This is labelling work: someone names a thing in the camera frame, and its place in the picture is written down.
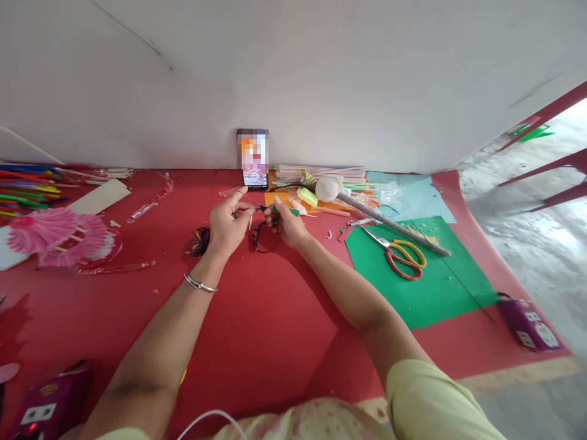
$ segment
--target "green craft sheet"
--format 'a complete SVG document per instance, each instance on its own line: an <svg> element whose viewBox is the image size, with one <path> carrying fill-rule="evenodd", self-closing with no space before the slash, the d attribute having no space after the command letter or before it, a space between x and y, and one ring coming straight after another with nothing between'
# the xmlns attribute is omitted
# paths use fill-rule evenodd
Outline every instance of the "green craft sheet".
<svg viewBox="0 0 587 440"><path fill-rule="evenodd" d="M423 269L422 279L408 281L389 267L384 248L362 229L354 228L345 242L357 272L381 292L411 330L478 310L479 305L467 289L482 307L492 306L498 301L489 280L442 217L405 220L399 224L410 225L429 237L436 237L440 246L452 252L452 257L444 257L443 262L443 257L418 244L428 265ZM409 240L386 225L370 226L368 229L389 241ZM411 249L409 252L418 261ZM396 264L404 273L414 275L409 267Z"/></svg>

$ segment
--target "scissors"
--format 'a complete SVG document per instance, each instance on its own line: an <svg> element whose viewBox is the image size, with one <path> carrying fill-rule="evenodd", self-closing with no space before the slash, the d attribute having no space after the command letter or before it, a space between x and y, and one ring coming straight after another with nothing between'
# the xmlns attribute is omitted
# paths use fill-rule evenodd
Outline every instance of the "scissors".
<svg viewBox="0 0 587 440"><path fill-rule="evenodd" d="M384 239L378 235L375 235L369 229L364 228L363 226L360 226L360 227L366 233L368 233L373 238L373 240L375 240L376 242L378 242L381 246L383 246L385 248L385 257L387 258L389 266L396 274L400 275L401 278L404 278L409 281L416 281L416 280L419 280L420 278L422 278L422 275L423 275L422 269L424 269L426 267L427 261L426 261L426 257L422 253L422 251L420 251L416 247L415 244L410 243L409 241L404 241L404 240L392 240L391 242L389 242L386 239ZM420 260L420 262L419 263L416 262L416 260L414 260L414 258L412 258L412 256L408 253L408 251L406 249L404 249L402 247L402 245L407 246L411 250L413 250L415 252L415 254L418 256L418 259ZM394 254L392 249L397 249L405 257L405 259L400 258L396 254ZM411 275L403 273L397 267L394 260L397 261L398 263L401 263L401 264L406 265L409 268L411 268L416 273L416 275L411 276Z"/></svg>

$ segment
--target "yellow scissors handle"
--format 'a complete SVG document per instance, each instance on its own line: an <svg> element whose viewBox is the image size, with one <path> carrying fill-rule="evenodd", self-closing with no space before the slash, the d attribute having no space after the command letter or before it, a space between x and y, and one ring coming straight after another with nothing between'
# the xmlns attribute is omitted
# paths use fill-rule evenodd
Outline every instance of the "yellow scissors handle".
<svg viewBox="0 0 587 440"><path fill-rule="evenodd" d="M424 256L422 251L420 251L415 244L410 243L409 241L393 240L392 242L389 243L389 246L391 248L397 249L399 252L401 252L401 254L405 257L406 260L408 260L412 264L415 264L420 269L424 269L426 267L426 265L428 264L428 261L426 261L426 257ZM420 262L417 263L416 260L414 260L414 258L412 258L410 253L408 251L406 251L402 246L408 246L408 248L413 250L414 253L418 256L418 259L420 260Z"/></svg>

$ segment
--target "small purple box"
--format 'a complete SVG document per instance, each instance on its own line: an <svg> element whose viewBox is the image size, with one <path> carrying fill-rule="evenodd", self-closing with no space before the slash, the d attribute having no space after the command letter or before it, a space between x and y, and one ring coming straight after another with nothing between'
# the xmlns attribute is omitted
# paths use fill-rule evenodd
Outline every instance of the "small purple box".
<svg viewBox="0 0 587 440"><path fill-rule="evenodd" d="M79 424L91 378L90 370L79 368L32 388L8 438L38 433L43 440L59 439Z"/></svg>
<svg viewBox="0 0 587 440"><path fill-rule="evenodd" d="M555 351L564 348L563 343L544 321L534 303L514 299L505 293L497 306L523 346L534 351Z"/></svg>

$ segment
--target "red mat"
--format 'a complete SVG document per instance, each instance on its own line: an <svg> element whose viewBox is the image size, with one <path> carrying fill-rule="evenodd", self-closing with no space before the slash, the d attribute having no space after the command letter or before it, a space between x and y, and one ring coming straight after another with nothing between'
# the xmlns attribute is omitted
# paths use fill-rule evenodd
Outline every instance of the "red mat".
<svg viewBox="0 0 587 440"><path fill-rule="evenodd" d="M161 177L152 171L127 181L132 194L105 216L122 224L124 248L116 263L155 259L155 266L82 276L67 269L35 270L31 258L2 273L6 300L0 309L0 364L19 362L21 371L6 387L1 437L31 386L80 359L87 359L95 372L87 416L124 353L195 264L185 252L193 230L208 225L210 209L222 200L218 191L242 180L236 170L174 170L171 177L173 192L134 224L126 219L163 187ZM457 219L453 231L493 286L528 298L470 214L457 172L435 175L433 183ZM264 196L254 193L253 198L261 203ZM348 218L316 215L305 220L310 232L350 265L344 243L336 240ZM254 223L261 220L256 214ZM329 229L332 240L325 239ZM227 264L219 288L188 366L169 438L213 408L241 417L282 411L319 396L357 402L383 394L353 329L313 272L285 244L259 254L247 237ZM478 311L415 335L455 379L569 354L534 354L522 348L498 311L488 310L496 323ZM223 424L205 420L194 432L207 434Z"/></svg>

